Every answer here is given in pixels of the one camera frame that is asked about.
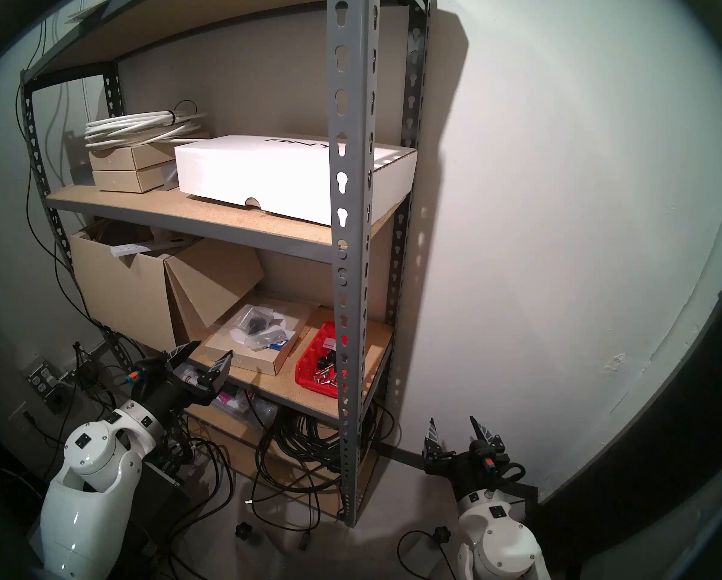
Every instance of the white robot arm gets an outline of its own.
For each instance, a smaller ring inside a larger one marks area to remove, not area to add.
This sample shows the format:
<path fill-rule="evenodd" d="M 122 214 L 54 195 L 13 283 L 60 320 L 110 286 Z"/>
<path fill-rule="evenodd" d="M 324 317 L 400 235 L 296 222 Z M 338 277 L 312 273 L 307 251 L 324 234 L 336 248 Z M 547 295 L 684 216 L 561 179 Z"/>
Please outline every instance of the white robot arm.
<path fill-rule="evenodd" d="M 509 517 L 511 505 L 503 492 L 487 490 L 474 503 L 464 499 L 470 507 L 462 511 L 459 524 L 472 544 L 458 550 L 455 573 L 460 580 L 550 580 L 536 537 Z"/>
<path fill-rule="evenodd" d="M 122 547 L 143 458 L 165 433 L 171 412 L 191 403 L 209 404 L 230 371 L 232 352 L 196 386 L 177 378 L 172 370 L 198 345 L 195 341 L 136 363 L 132 377 L 141 383 L 137 394 L 143 404 L 127 401 L 104 420 L 83 424 L 69 435 L 63 467 L 49 483 L 42 506 L 44 569 L 73 580 L 108 576 Z M 85 490 L 85 483 L 94 490 Z"/>
<path fill-rule="evenodd" d="M 537 489 L 518 482 L 525 469 L 510 461 L 499 435 L 490 435 L 474 417 L 471 423 L 476 440 L 467 452 L 445 453 L 433 419 L 423 447 L 425 472 L 450 480 L 460 527 L 471 540 L 459 548 L 456 576 L 460 580 L 551 580 L 536 537 L 509 516 L 511 505 L 505 494 L 522 497 L 533 506 Z M 513 469 L 519 471 L 506 477 Z"/>

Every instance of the cardboard box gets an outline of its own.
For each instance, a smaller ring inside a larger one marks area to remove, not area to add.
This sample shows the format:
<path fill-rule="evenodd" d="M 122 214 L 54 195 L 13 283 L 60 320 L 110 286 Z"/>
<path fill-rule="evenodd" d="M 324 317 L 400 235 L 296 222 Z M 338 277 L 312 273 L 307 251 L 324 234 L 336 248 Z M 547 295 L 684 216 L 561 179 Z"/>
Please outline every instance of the cardboard box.
<path fill-rule="evenodd" d="M 261 305 L 263 307 L 273 308 L 276 312 L 283 314 L 286 330 L 294 332 L 292 338 L 281 347 L 280 350 L 275 349 L 249 349 L 245 345 L 238 343 L 229 334 L 229 320 L 244 307 L 244 305 Z M 240 301 L 233 310 L 228 312 L 218 325 L 216 332 L 205 341 L 205 348 L 209 354 L 215 358 L 223 356 L 227 351 L 232 349 L 235 352 L 233 366 L 253 370 L 274 376 L 283 366 L 288 354 L 294 349 L 294 345 L 299 340 L 299 333 L 305 327 L 305 323 L 310 318 L 314 307 L 304 303 L 292 303 L 290 301 L 279 301 L 267 297 L 252 296 Z"/>
<path fill-rule="evenodd" d="M 416 162 L 414 149 L 375 145 L 372 224 L 411 191 Z M 256 205 L 318 224 L 332 223 L 325 139 L 218 137 L 179 145 L 176 166 L 181 191 L 191 195 Z"/>
<path fill-rule="evenodd" d="M 143 170 L 93 170 L 95 186 L 101 191 L 147 192 L 168 184 L 176 177 L 176 164 L 166 162 Z"/>
<path fill-rule="evenodd" d="M 263 278 L 251 247 L 213 239 L 114 257 L 111 245 L 128 237 L 111 227 L 143 230 L 100 221 L 70 237 L 76 280 L 94 319 L 154 349 L 205 339 L 209 327 Z"/>
<path fill-rule="evenodd" d="M 209 138 L 207 132 L 187 135 L 187 138 Z M 176 159 L 175 143 L 147 143 L 136 147 L 117 147 L 89 153 L 93 170 L 141 170 Z"/>

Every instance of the plastic packaging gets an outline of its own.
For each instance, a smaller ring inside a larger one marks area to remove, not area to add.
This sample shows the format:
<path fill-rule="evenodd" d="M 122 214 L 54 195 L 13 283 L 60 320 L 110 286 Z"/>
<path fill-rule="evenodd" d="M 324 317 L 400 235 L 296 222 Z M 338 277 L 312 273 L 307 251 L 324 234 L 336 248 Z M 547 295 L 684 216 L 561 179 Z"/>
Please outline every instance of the plastic packaging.
<path fill-rule="evenodd" d="M 272 309 L 256 307 L 254 305 L 244 305 L 240 311 L 235 314 L 231 322 L 234 327 L 242 330 L 246 337 L 250 337 L 251 335 L 256 335 L 267 330 L 267 328 L 270 327 L 272 319 Z"/>
<path fill-rule="evenodd" d="M 219 393 L 219 396 L 213 401 L 213 404 L 228 414 L 243 420 L 255 430 L 261 430 L 259 420 L 262 421 L 265 427 L 270 428 L 275 420 L 276 414 L 278 414 L 278 405 L 252 393 L 248 394 L 248 398 L 251 400 L 253 411 L 256 412 L 256 415 L 251 411 L 248 405 L 248 399 L 246 399 L 246 392 L 242 388 L 238 388 L 234 396 L 230 396 L 224 392 Z"/>
<path fill-rule="evenodd" d="M 249 349 L 261 349 L 269 347 L 273 343 L 280 343 L 287 340 L 286 333 L 280 326 L 274 326 L 263 333 L 253 334 L 246 337 L 246 347 Z"/>
<path fill-rule="evenodd" d="M 200 375 L 197 368 L 190 366 L 188 363 L 182 363 L 177 366 L 176 369 L 173 370 L 173 373 L 184 382 L 195 385 L 197 385 L 197 379 Z M 242 388 L 235 389 L 231 395 L 226 391 L 221 391 L 216 399 L 213 400 L 213 404 L 228 414 L 244 421 L 254 430 L 261 430 L 259 420 L 261 420 L 262 424 L 267 428 L 270 428 L 275 420 L 275 415 L 278 414 L 278 405 L 253 393 L 249 393 L 248 398 L 251 400 L 253 411 L 256 412 L 256 415 L 251 411 L 248 405 L 248 399 L 246 399 L 246 393 Z"/>

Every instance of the coiled white cable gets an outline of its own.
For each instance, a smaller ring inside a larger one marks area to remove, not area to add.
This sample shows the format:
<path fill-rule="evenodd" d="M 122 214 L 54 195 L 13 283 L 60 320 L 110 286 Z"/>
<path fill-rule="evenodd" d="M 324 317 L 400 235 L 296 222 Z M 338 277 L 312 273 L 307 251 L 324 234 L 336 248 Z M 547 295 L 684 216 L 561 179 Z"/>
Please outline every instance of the coiled white cable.
<path fill-rule="evenodd" d="M 194 122 L 205 112 L 188 114 L 184 111 L 143 112 L 106 118 L 85 124 L 85 147 L 91 150 L 112 147 L 135 147 L 147 143 L 191 143 L 196 138 L 186 134 L 200 129 Z"/>

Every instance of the small brown box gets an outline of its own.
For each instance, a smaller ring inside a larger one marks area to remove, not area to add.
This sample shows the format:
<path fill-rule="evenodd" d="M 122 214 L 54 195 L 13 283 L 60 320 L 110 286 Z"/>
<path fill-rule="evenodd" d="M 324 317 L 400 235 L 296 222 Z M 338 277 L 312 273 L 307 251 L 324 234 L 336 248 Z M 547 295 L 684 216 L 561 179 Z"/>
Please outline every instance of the small brown box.
<path fill-rule="evenodd" d="M 207 132 L 187 134 L 182 138 L 209 138 Z M 176 159 L 176 144 L 147 143 L 135 147 L 116 147 L 89 153 L 89 164 L 96 170 L 141 170 Z"/>
<path fill-rule="evenodd" d="M 141 170 L 93 170 L 101 191 L 147 192 L 176 177 L 176 164 L 166 162 Z"/>
<path fill-rule="evenodd" d="M 285 330 L 293 333 L 292 338 L 281 347 L 276 349 L 249 349 L 241 345 L 230 335 L 230 327 L 226 323 L 245 305 L 260 305 L 261 307 L 272 308 L 280 314 L 284 320 Z M 251 296 L 242 300 L 237 307 L 227 312 L 218 323 L 213 325 L 214 332 L 205 341 L 205 349 L 216 359 L 223 356 L 227 351 L 235 352 L 232 365 L 254 372 L 261 372 L 275 376 L 281 371 L 281 367 L 299 341 L 299 334 L 305 327 L 305 323 L 313 313 L 314 307 L 304 303 L 292 303 L 290 301 L 279 301 L 268 297 Z"/>

